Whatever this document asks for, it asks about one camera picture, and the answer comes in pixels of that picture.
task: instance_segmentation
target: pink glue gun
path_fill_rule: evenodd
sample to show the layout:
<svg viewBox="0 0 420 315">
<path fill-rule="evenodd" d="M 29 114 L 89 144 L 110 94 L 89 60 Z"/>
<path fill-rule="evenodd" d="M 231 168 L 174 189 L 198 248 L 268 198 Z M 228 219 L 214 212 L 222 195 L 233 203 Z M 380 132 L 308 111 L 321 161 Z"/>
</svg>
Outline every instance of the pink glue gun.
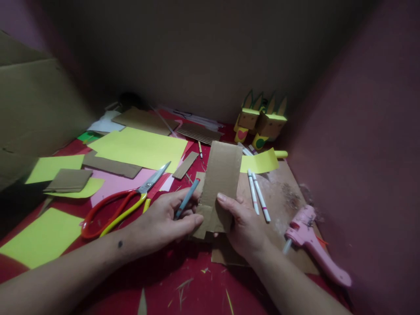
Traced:
<svg viewBox="0 0 420 315">
<path fill-rule="evenodd" d="M 347 272 L 339 268 L 331 259 L 331 257 L 322 248 L 316 238 L 314 228 L 312 226 L 315 220 L 315 209 L 312 206 L 304 206 L 294 216 L 290 227 L 286 231 L 288 238 L 283 253 L 286 254 L 290 248 L 291 241 L 298 246 L 306 245 L 316 261 L 320 264 L 327 276 L 336 284 L 344 287 L 351 286 L 351 278 Z"/>
</svg>

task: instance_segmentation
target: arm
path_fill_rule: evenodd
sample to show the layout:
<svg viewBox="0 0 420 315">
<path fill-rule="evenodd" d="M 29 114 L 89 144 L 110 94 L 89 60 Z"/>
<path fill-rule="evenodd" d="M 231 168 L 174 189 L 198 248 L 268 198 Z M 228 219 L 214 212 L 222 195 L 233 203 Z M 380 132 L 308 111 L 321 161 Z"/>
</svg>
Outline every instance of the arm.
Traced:
<svg viewBox="0 0 420 315">
<path fill-rule="evenodd" d="M 255 211 L 242 198 L 218 194 L 217 200 L 235 218 L 229 241 L 255 270 L 281 314 L 350 314 L 271 244 Z"/>
<path fill-rule="evenodd" d="M 162 195 L 127 227 L 0 285 L 1 314 L 66 314 L 120 266 L 191 233 L 203 217 L 191 198 L 183 218 L 173 221 L 187 189 Z"/>
</svg>

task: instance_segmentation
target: red tablecloth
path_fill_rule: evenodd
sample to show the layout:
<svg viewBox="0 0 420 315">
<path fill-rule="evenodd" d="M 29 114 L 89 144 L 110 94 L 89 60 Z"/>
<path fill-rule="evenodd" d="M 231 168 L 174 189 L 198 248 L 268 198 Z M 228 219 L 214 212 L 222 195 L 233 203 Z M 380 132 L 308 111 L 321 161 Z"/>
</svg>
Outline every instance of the red tablecloth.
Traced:
<svg viewBox="0 0 420 315">
<path fill-rule="evenodd" d="M 233 141 L 233 126 L 223 128 L 222 140 Z M 206 168 L 210 147 L 203 145 L 203 163 L 197 159 L 188 174 L 194 180 L 196 172 Z M 76 154 L 85 145 L 75 140 L 62 149 L 57 155 Z M 199 152 L 194 143 L 189 151 Z M 171 191 L 179 187 L 189 187 L 186 177 L 174 180 Z M 55 198 L 51 207 L 60 209 L 74 216 L 84 218 L 91 208 L 89 199 Z M 116 209 L 117 203 L 107 206 L 96 218 L 95 224 L 106 222 Z M 39 212 L 41 205 L 28 215 L 1 242 L 8 240 L 30 224 Z M 136 211 L 121 227 L 135 220 L 141 211 Z M 78 238 L 66 251 L 70 252 L 86 243 Z M 0 255 L 0 283 L 11 279 L 27 270 L 22 264 Z M 309 275 L 319 286 L 343 302 L 340 290 L 327 284 L 320 276 Z M 180 291 L 176 288 L 188 279 L 193 278 L 184 288 L 180 305 Z M 204 243 L 182 241 L 170 244 L 163 250 L 148 257 L 132 262 L 107 278 L 77 308 L 77 313 L 89 314 L 137 314 L 142 288 L 145 288 L 148 314 L 231 314 L 226 290 L 229 292 L 233 310 L 236 314 L 272 314 L 277 313 L 274 304 L 263 285 L 251 268 L 229 267 L 211 262 L 211 246 Z"/>
</svg>

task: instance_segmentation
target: left hand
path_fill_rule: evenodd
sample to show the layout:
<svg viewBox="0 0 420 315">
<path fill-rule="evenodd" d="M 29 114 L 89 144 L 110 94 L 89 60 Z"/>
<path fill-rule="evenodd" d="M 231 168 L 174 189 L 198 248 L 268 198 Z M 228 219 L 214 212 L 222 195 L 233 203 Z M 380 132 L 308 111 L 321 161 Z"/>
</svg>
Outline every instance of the left hand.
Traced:
<svg viewBox="0 0 420 315">
<path fill-rule="evenodd" d="M 181 218 L 174 221 L 174 213 L 188 191 L 189 188 L 185 188 L 160 196 L 137 220 L 121 230 L 124 233 L 124 251 L 130 260 L 156 252 L 202 224 L 203 216 L 195 214 L 201 195 L 198 191 L 193 193 Z"/>
</svg>

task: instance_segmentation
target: cardboard figure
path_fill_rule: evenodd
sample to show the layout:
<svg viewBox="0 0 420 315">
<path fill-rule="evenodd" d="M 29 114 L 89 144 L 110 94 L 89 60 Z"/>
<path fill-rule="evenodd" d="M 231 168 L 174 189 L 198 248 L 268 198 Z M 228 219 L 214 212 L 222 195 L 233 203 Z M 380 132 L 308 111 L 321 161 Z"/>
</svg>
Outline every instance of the cardboard figure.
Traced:
<svg viewBox="0 0 420 315">
<path fill-rule="evenodd" d="M 267 103 L 267 108 L 260 111 L 255 129 L 257 131 L 252 146 L 261 150 L 268 139 L 275 140 L 287 119 L 283 116 L 286 110 L 287 98 L 276 106 L 275 93 Z"/>
<path fill-rule="evenodd" d="M 263 103 L 263 94 L 258 95 L 257 99 L 253 101 L 252 90 L 246 95 L 242 103 L 241 112 L 236 120 L 234 127 L 235 142 L 243 143 L 249 130 L 254 129 L 259 116 L 259 109 Z"/>
</svg>

